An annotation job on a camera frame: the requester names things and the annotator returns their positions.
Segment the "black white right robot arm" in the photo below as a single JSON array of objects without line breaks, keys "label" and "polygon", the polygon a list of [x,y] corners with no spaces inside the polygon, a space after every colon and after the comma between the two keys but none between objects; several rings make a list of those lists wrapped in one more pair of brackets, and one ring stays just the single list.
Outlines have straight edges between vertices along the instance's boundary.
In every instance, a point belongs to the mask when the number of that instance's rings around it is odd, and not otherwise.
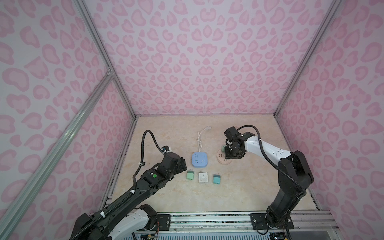
[{"label": "black white right robot arm", "polygon": [[267,207],[265,223],[269,229],[278,229],[285,224],[290,213],[307,195],[314,182],[312,171],[305,155],[300,151],[290,152],[262,140],[260,131],[253,125],[230,127],[225,132],[225,159],[240,160],[246,153],[263,157],[278,171],[279,191]]}]

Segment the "teal plug adapter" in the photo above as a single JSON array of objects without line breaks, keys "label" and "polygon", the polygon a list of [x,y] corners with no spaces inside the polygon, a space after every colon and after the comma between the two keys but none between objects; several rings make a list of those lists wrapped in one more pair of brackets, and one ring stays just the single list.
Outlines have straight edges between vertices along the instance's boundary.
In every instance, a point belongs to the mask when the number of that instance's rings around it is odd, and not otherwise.
[{"label": "teal plug adapter", "polygon": [[213,184],[220,185],[221,184],[221,176],[213,175]]}]

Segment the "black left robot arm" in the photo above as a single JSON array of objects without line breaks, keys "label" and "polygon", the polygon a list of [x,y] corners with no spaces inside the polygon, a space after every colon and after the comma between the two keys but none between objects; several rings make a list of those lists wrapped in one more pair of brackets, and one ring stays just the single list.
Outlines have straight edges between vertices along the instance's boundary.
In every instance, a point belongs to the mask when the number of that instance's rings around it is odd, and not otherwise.
[{"label": "black left robot arm", "polygon": [[168,146],[158,147],[163,156],[160,163],[144,171],[138,179],[137,170],[133,186],[117,200],[92,214],[82,214],[75,221],[72,240],[119,240],[138,230],[157,231],[158,213],[143,202],[187,170],[186,161],[171,152]]}]

